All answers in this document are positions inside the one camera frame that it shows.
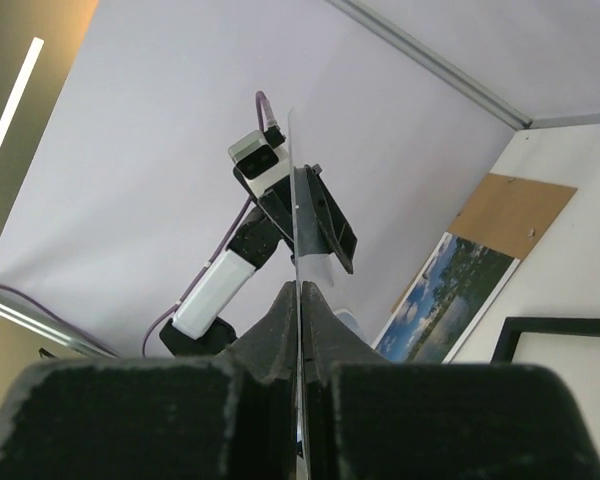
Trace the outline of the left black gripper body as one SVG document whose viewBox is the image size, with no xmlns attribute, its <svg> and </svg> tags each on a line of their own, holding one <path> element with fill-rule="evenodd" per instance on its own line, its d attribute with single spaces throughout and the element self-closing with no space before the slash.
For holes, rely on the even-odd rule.
<svg viewBox="0 0 600 480">
<path fill-rule="evenodd" d="M 274 183 L 261 197 L 250 194 L 254 206 L 232 236 L 232 251 L 245 260 L 269 260 L 284 241 L 295 259 L 291 176 Z"/>
</svg>

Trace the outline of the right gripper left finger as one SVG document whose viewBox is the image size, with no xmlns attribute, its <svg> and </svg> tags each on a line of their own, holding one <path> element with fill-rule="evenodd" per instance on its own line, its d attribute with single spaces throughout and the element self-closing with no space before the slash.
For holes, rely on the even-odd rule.
<svg viewBox="0 0 600 480">
<path fill-rule="evenodd" d="M 0 408 L 0 479 L 292 479 L 297 288 L 215 356 L 45 360 Z"/>
</svg>

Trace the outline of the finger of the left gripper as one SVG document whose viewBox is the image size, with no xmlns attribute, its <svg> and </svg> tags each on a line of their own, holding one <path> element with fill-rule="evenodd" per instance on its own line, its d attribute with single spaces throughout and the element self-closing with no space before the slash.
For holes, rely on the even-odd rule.
<svg viewBox="0 0 600 480">
<path fill-rule="evenodd" d="M 324 245 L 323 250 L 328 254 L 334 254 L 344 270 L 348 274 L 353 274 L 357 236 L 321 179 L 318 165 L 307 167 L 307 183 L 312 210 Z"/>
<path fill-rule="evenodd" d="M 295 244 L 290 178 L 285 177 L 267 189 L 258 199 L 258 205 L 275 224 L 291 255 L 294 256 Z"/>
</svg>

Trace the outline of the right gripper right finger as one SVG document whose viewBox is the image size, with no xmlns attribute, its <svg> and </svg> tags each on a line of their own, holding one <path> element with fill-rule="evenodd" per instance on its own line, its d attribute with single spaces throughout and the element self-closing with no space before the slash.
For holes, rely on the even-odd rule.
<svg viewBox="0 0 600 480">
<path fill-rule="evenodd" d="M 301 288 L 313 479 L 600 479 L 567 385 L 516 364 L 394 364 Z"/>
</svg>

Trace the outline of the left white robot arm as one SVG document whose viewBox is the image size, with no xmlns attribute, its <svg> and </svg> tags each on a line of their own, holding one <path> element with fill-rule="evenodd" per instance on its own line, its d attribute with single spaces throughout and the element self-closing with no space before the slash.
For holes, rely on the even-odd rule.
<svg viewBox="0 0 600 480">
<path fill-rule="evenodd" d="M 176 357 L 215 355 L 234 342 L 235 329 L 220 313 L 281 242 L 292 260 L 333 254 L 354 273 L 357 237 L 319 165 L 297 169 L 246 202 L 208 264 L 164 314 L 159 338 L 167 350 Z"/>
</svg>

